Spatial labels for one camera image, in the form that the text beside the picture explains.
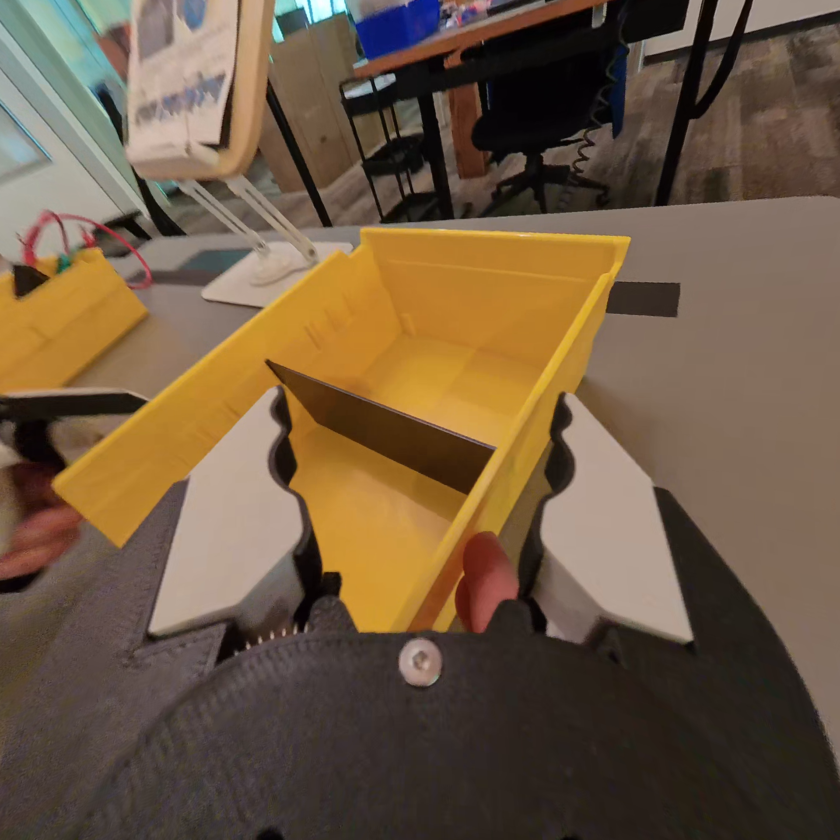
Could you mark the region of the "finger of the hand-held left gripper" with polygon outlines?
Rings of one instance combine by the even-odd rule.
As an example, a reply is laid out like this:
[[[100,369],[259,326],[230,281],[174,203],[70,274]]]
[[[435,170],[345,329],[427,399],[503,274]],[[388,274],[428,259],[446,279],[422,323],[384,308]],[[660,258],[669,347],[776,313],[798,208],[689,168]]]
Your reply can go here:
[[[147,399],[124,389],[61,388],[1,395],[3,421],[55,421],[67,417],[130,415]]]

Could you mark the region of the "printed instruction sheet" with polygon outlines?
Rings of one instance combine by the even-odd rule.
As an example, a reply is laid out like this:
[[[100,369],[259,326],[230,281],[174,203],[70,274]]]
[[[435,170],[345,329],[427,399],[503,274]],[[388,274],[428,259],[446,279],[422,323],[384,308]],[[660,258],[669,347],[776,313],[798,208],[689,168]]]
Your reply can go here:
[[[237,1],[131,5],[125,150],[136,169],[228,147]]]

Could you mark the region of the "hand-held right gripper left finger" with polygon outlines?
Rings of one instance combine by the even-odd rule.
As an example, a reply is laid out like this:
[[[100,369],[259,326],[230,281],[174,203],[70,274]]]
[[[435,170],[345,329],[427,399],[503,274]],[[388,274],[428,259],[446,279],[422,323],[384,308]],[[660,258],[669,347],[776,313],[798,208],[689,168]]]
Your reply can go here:
[[[324,592],[287,394],[272,386],[194,467],[164,567],[153,637],[232,626],[242,637],[301,633]]]

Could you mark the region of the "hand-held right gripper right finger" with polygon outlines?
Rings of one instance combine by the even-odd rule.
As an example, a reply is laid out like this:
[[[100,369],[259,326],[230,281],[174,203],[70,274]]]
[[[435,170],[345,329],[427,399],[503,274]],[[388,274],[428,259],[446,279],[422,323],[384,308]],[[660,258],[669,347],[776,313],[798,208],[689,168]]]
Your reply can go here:
[[[692,643],[652,480],[573,394],[559,396],[549,435],[550,493],[518,564],[538,630],[573,644],[608,627]]]

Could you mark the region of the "wooden desk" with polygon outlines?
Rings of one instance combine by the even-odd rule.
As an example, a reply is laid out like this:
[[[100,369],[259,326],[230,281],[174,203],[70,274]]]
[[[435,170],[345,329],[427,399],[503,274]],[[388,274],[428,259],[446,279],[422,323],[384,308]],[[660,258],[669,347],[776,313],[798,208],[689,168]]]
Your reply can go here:
[[[559,18],[586,12],[587,23],[598,28],[606,18],[606,2],[555,1],[526,2],[492,16],[478,16],[461,26],[441,28],[422,42],[371,61],[358,64],[353,77],[359,81],[394,75],[388,88],[396,101],[418,103],[434,188],[440,197],[448,193],[442,130],[436,109],[436,95],[444,94],[449,108],[449,134],[453,144],[458,176],[479,178],[489,171],[488,153],[478,151],[470,133],[480,115],[480,83],[507,69],[481,69],[468,66],[464,53],[500,37],[515,35],[551,23]]]

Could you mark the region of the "black tape strip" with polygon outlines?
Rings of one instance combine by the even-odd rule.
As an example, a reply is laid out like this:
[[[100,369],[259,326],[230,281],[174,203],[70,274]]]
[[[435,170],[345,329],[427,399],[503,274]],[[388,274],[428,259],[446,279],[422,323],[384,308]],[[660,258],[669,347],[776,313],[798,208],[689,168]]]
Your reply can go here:
[[[238,277],[238,265],[250,253],[244,249],[213,249],[197,252],[177,268],[153,268],[154,283],[169,286],[205,288],[203,298],[210,302],[262,309],[302,277],[296,272],[266,287],[258,287]],[[679,314],[681,284],[678,282],[616,280],[606,311],[624,316],[674,319]]]

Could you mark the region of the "person's left hand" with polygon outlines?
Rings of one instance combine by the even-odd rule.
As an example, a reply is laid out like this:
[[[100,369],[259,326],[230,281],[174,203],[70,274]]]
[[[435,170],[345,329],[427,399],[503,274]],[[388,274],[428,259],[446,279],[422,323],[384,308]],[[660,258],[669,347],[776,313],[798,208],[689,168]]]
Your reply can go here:
[[[54,475],[47,465],[21,463],[11,468],[22,518],[2,554],[2,592],[24,588],[79,537],[81,516],[55,493]]]

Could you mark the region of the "cardboard box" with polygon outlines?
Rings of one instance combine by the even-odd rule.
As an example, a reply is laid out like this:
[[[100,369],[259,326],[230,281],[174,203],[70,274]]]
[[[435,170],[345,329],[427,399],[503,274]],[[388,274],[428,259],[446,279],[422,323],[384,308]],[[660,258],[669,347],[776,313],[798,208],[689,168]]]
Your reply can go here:
[[[353,120],[359,149],[340,98],[340,83],[357,61],[346,13],[328,17],[274,43],[269,80],[318,189],[329,187],[385,142],[377,112]]]

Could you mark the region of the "black bin divider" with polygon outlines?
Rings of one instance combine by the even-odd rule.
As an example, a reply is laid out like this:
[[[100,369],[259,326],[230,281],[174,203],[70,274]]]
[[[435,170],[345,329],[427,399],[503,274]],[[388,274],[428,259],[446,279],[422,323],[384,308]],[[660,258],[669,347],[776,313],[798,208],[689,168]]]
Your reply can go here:
[[[277,362],[266,365],[316,424],[452,490],[468,494],[496,449]]]

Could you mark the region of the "black metal stand pole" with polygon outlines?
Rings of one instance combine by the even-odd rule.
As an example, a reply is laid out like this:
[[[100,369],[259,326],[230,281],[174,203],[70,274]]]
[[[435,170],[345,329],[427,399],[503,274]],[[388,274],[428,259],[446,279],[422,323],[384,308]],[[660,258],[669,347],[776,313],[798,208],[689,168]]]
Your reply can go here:
[[[717,9],[718,1],[702,1],[700,3],[695,36],[689,50],[675,117],[654,197],[654,205],[657,207],[666,206],[669,203],[688,128],[691,121],[696,117],[700,80]]]

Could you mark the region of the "white and wood document stand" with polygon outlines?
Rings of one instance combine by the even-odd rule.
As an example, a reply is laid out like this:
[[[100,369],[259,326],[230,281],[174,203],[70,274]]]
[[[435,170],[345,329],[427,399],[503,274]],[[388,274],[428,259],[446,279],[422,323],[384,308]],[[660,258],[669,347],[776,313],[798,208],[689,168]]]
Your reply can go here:
[[[264,308],[331,255],[246,177],[267,105],[273,2],[134,1],[124,149],[137,175],[174,182],[250,252],[207,301]]]

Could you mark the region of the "blue storage bin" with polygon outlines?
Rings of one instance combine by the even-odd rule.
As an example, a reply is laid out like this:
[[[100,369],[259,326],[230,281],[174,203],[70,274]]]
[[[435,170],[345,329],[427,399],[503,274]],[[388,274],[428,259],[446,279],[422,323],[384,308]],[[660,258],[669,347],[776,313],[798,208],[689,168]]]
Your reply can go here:
[[[347,2],[368,61],[409,49],[434,35],[440,24],[438,1]]]

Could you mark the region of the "black metal cart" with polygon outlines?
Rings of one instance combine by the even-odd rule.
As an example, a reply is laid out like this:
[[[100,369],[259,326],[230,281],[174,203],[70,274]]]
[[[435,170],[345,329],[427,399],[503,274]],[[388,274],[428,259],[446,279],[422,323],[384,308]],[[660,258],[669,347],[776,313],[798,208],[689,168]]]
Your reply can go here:
[[[394,75],[364,79],[349,78],[339,83],[339,100],[350,123],[364,177],[371,189],[381,224],[408,224],[455,218],[455,206],[448,186],[440,119],[433,93],[417,97],[422,128],[402,131],[396,103],[402,90]],[[383,141],[373,152],[365,152],[357,118],[378,118]],[[398,202],[384,210],[376,183],[392,179]]]

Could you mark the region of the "person's right hand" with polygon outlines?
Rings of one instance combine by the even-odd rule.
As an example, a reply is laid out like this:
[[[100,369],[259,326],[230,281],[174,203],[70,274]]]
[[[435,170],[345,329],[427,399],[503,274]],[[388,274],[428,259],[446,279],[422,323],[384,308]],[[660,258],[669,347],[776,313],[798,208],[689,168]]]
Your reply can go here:
[[[497,607],[518,597],[518,577],[498,536],[474,534],[465,544],[463,574],[455,589],[455,609],[467,632],[483,633]]]

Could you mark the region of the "yellow plastic bin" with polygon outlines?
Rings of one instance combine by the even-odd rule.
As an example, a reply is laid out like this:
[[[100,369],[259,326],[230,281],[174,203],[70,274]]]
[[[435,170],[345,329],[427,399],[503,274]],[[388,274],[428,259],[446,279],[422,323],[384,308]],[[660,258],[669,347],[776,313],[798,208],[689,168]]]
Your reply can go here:
[[[224,339],[59,475],[58,493],[122,546],[270,387],[266,361],[496,449],[468,494],[314,422],[287,392],[325,571],[362,632],[445,628],[461,554],[498,532],[574,392],[627,236],[372,227]]]
[[[148,317],[148,310],[98,248],[18,298],[1,277],[1,391],[68,384]]]

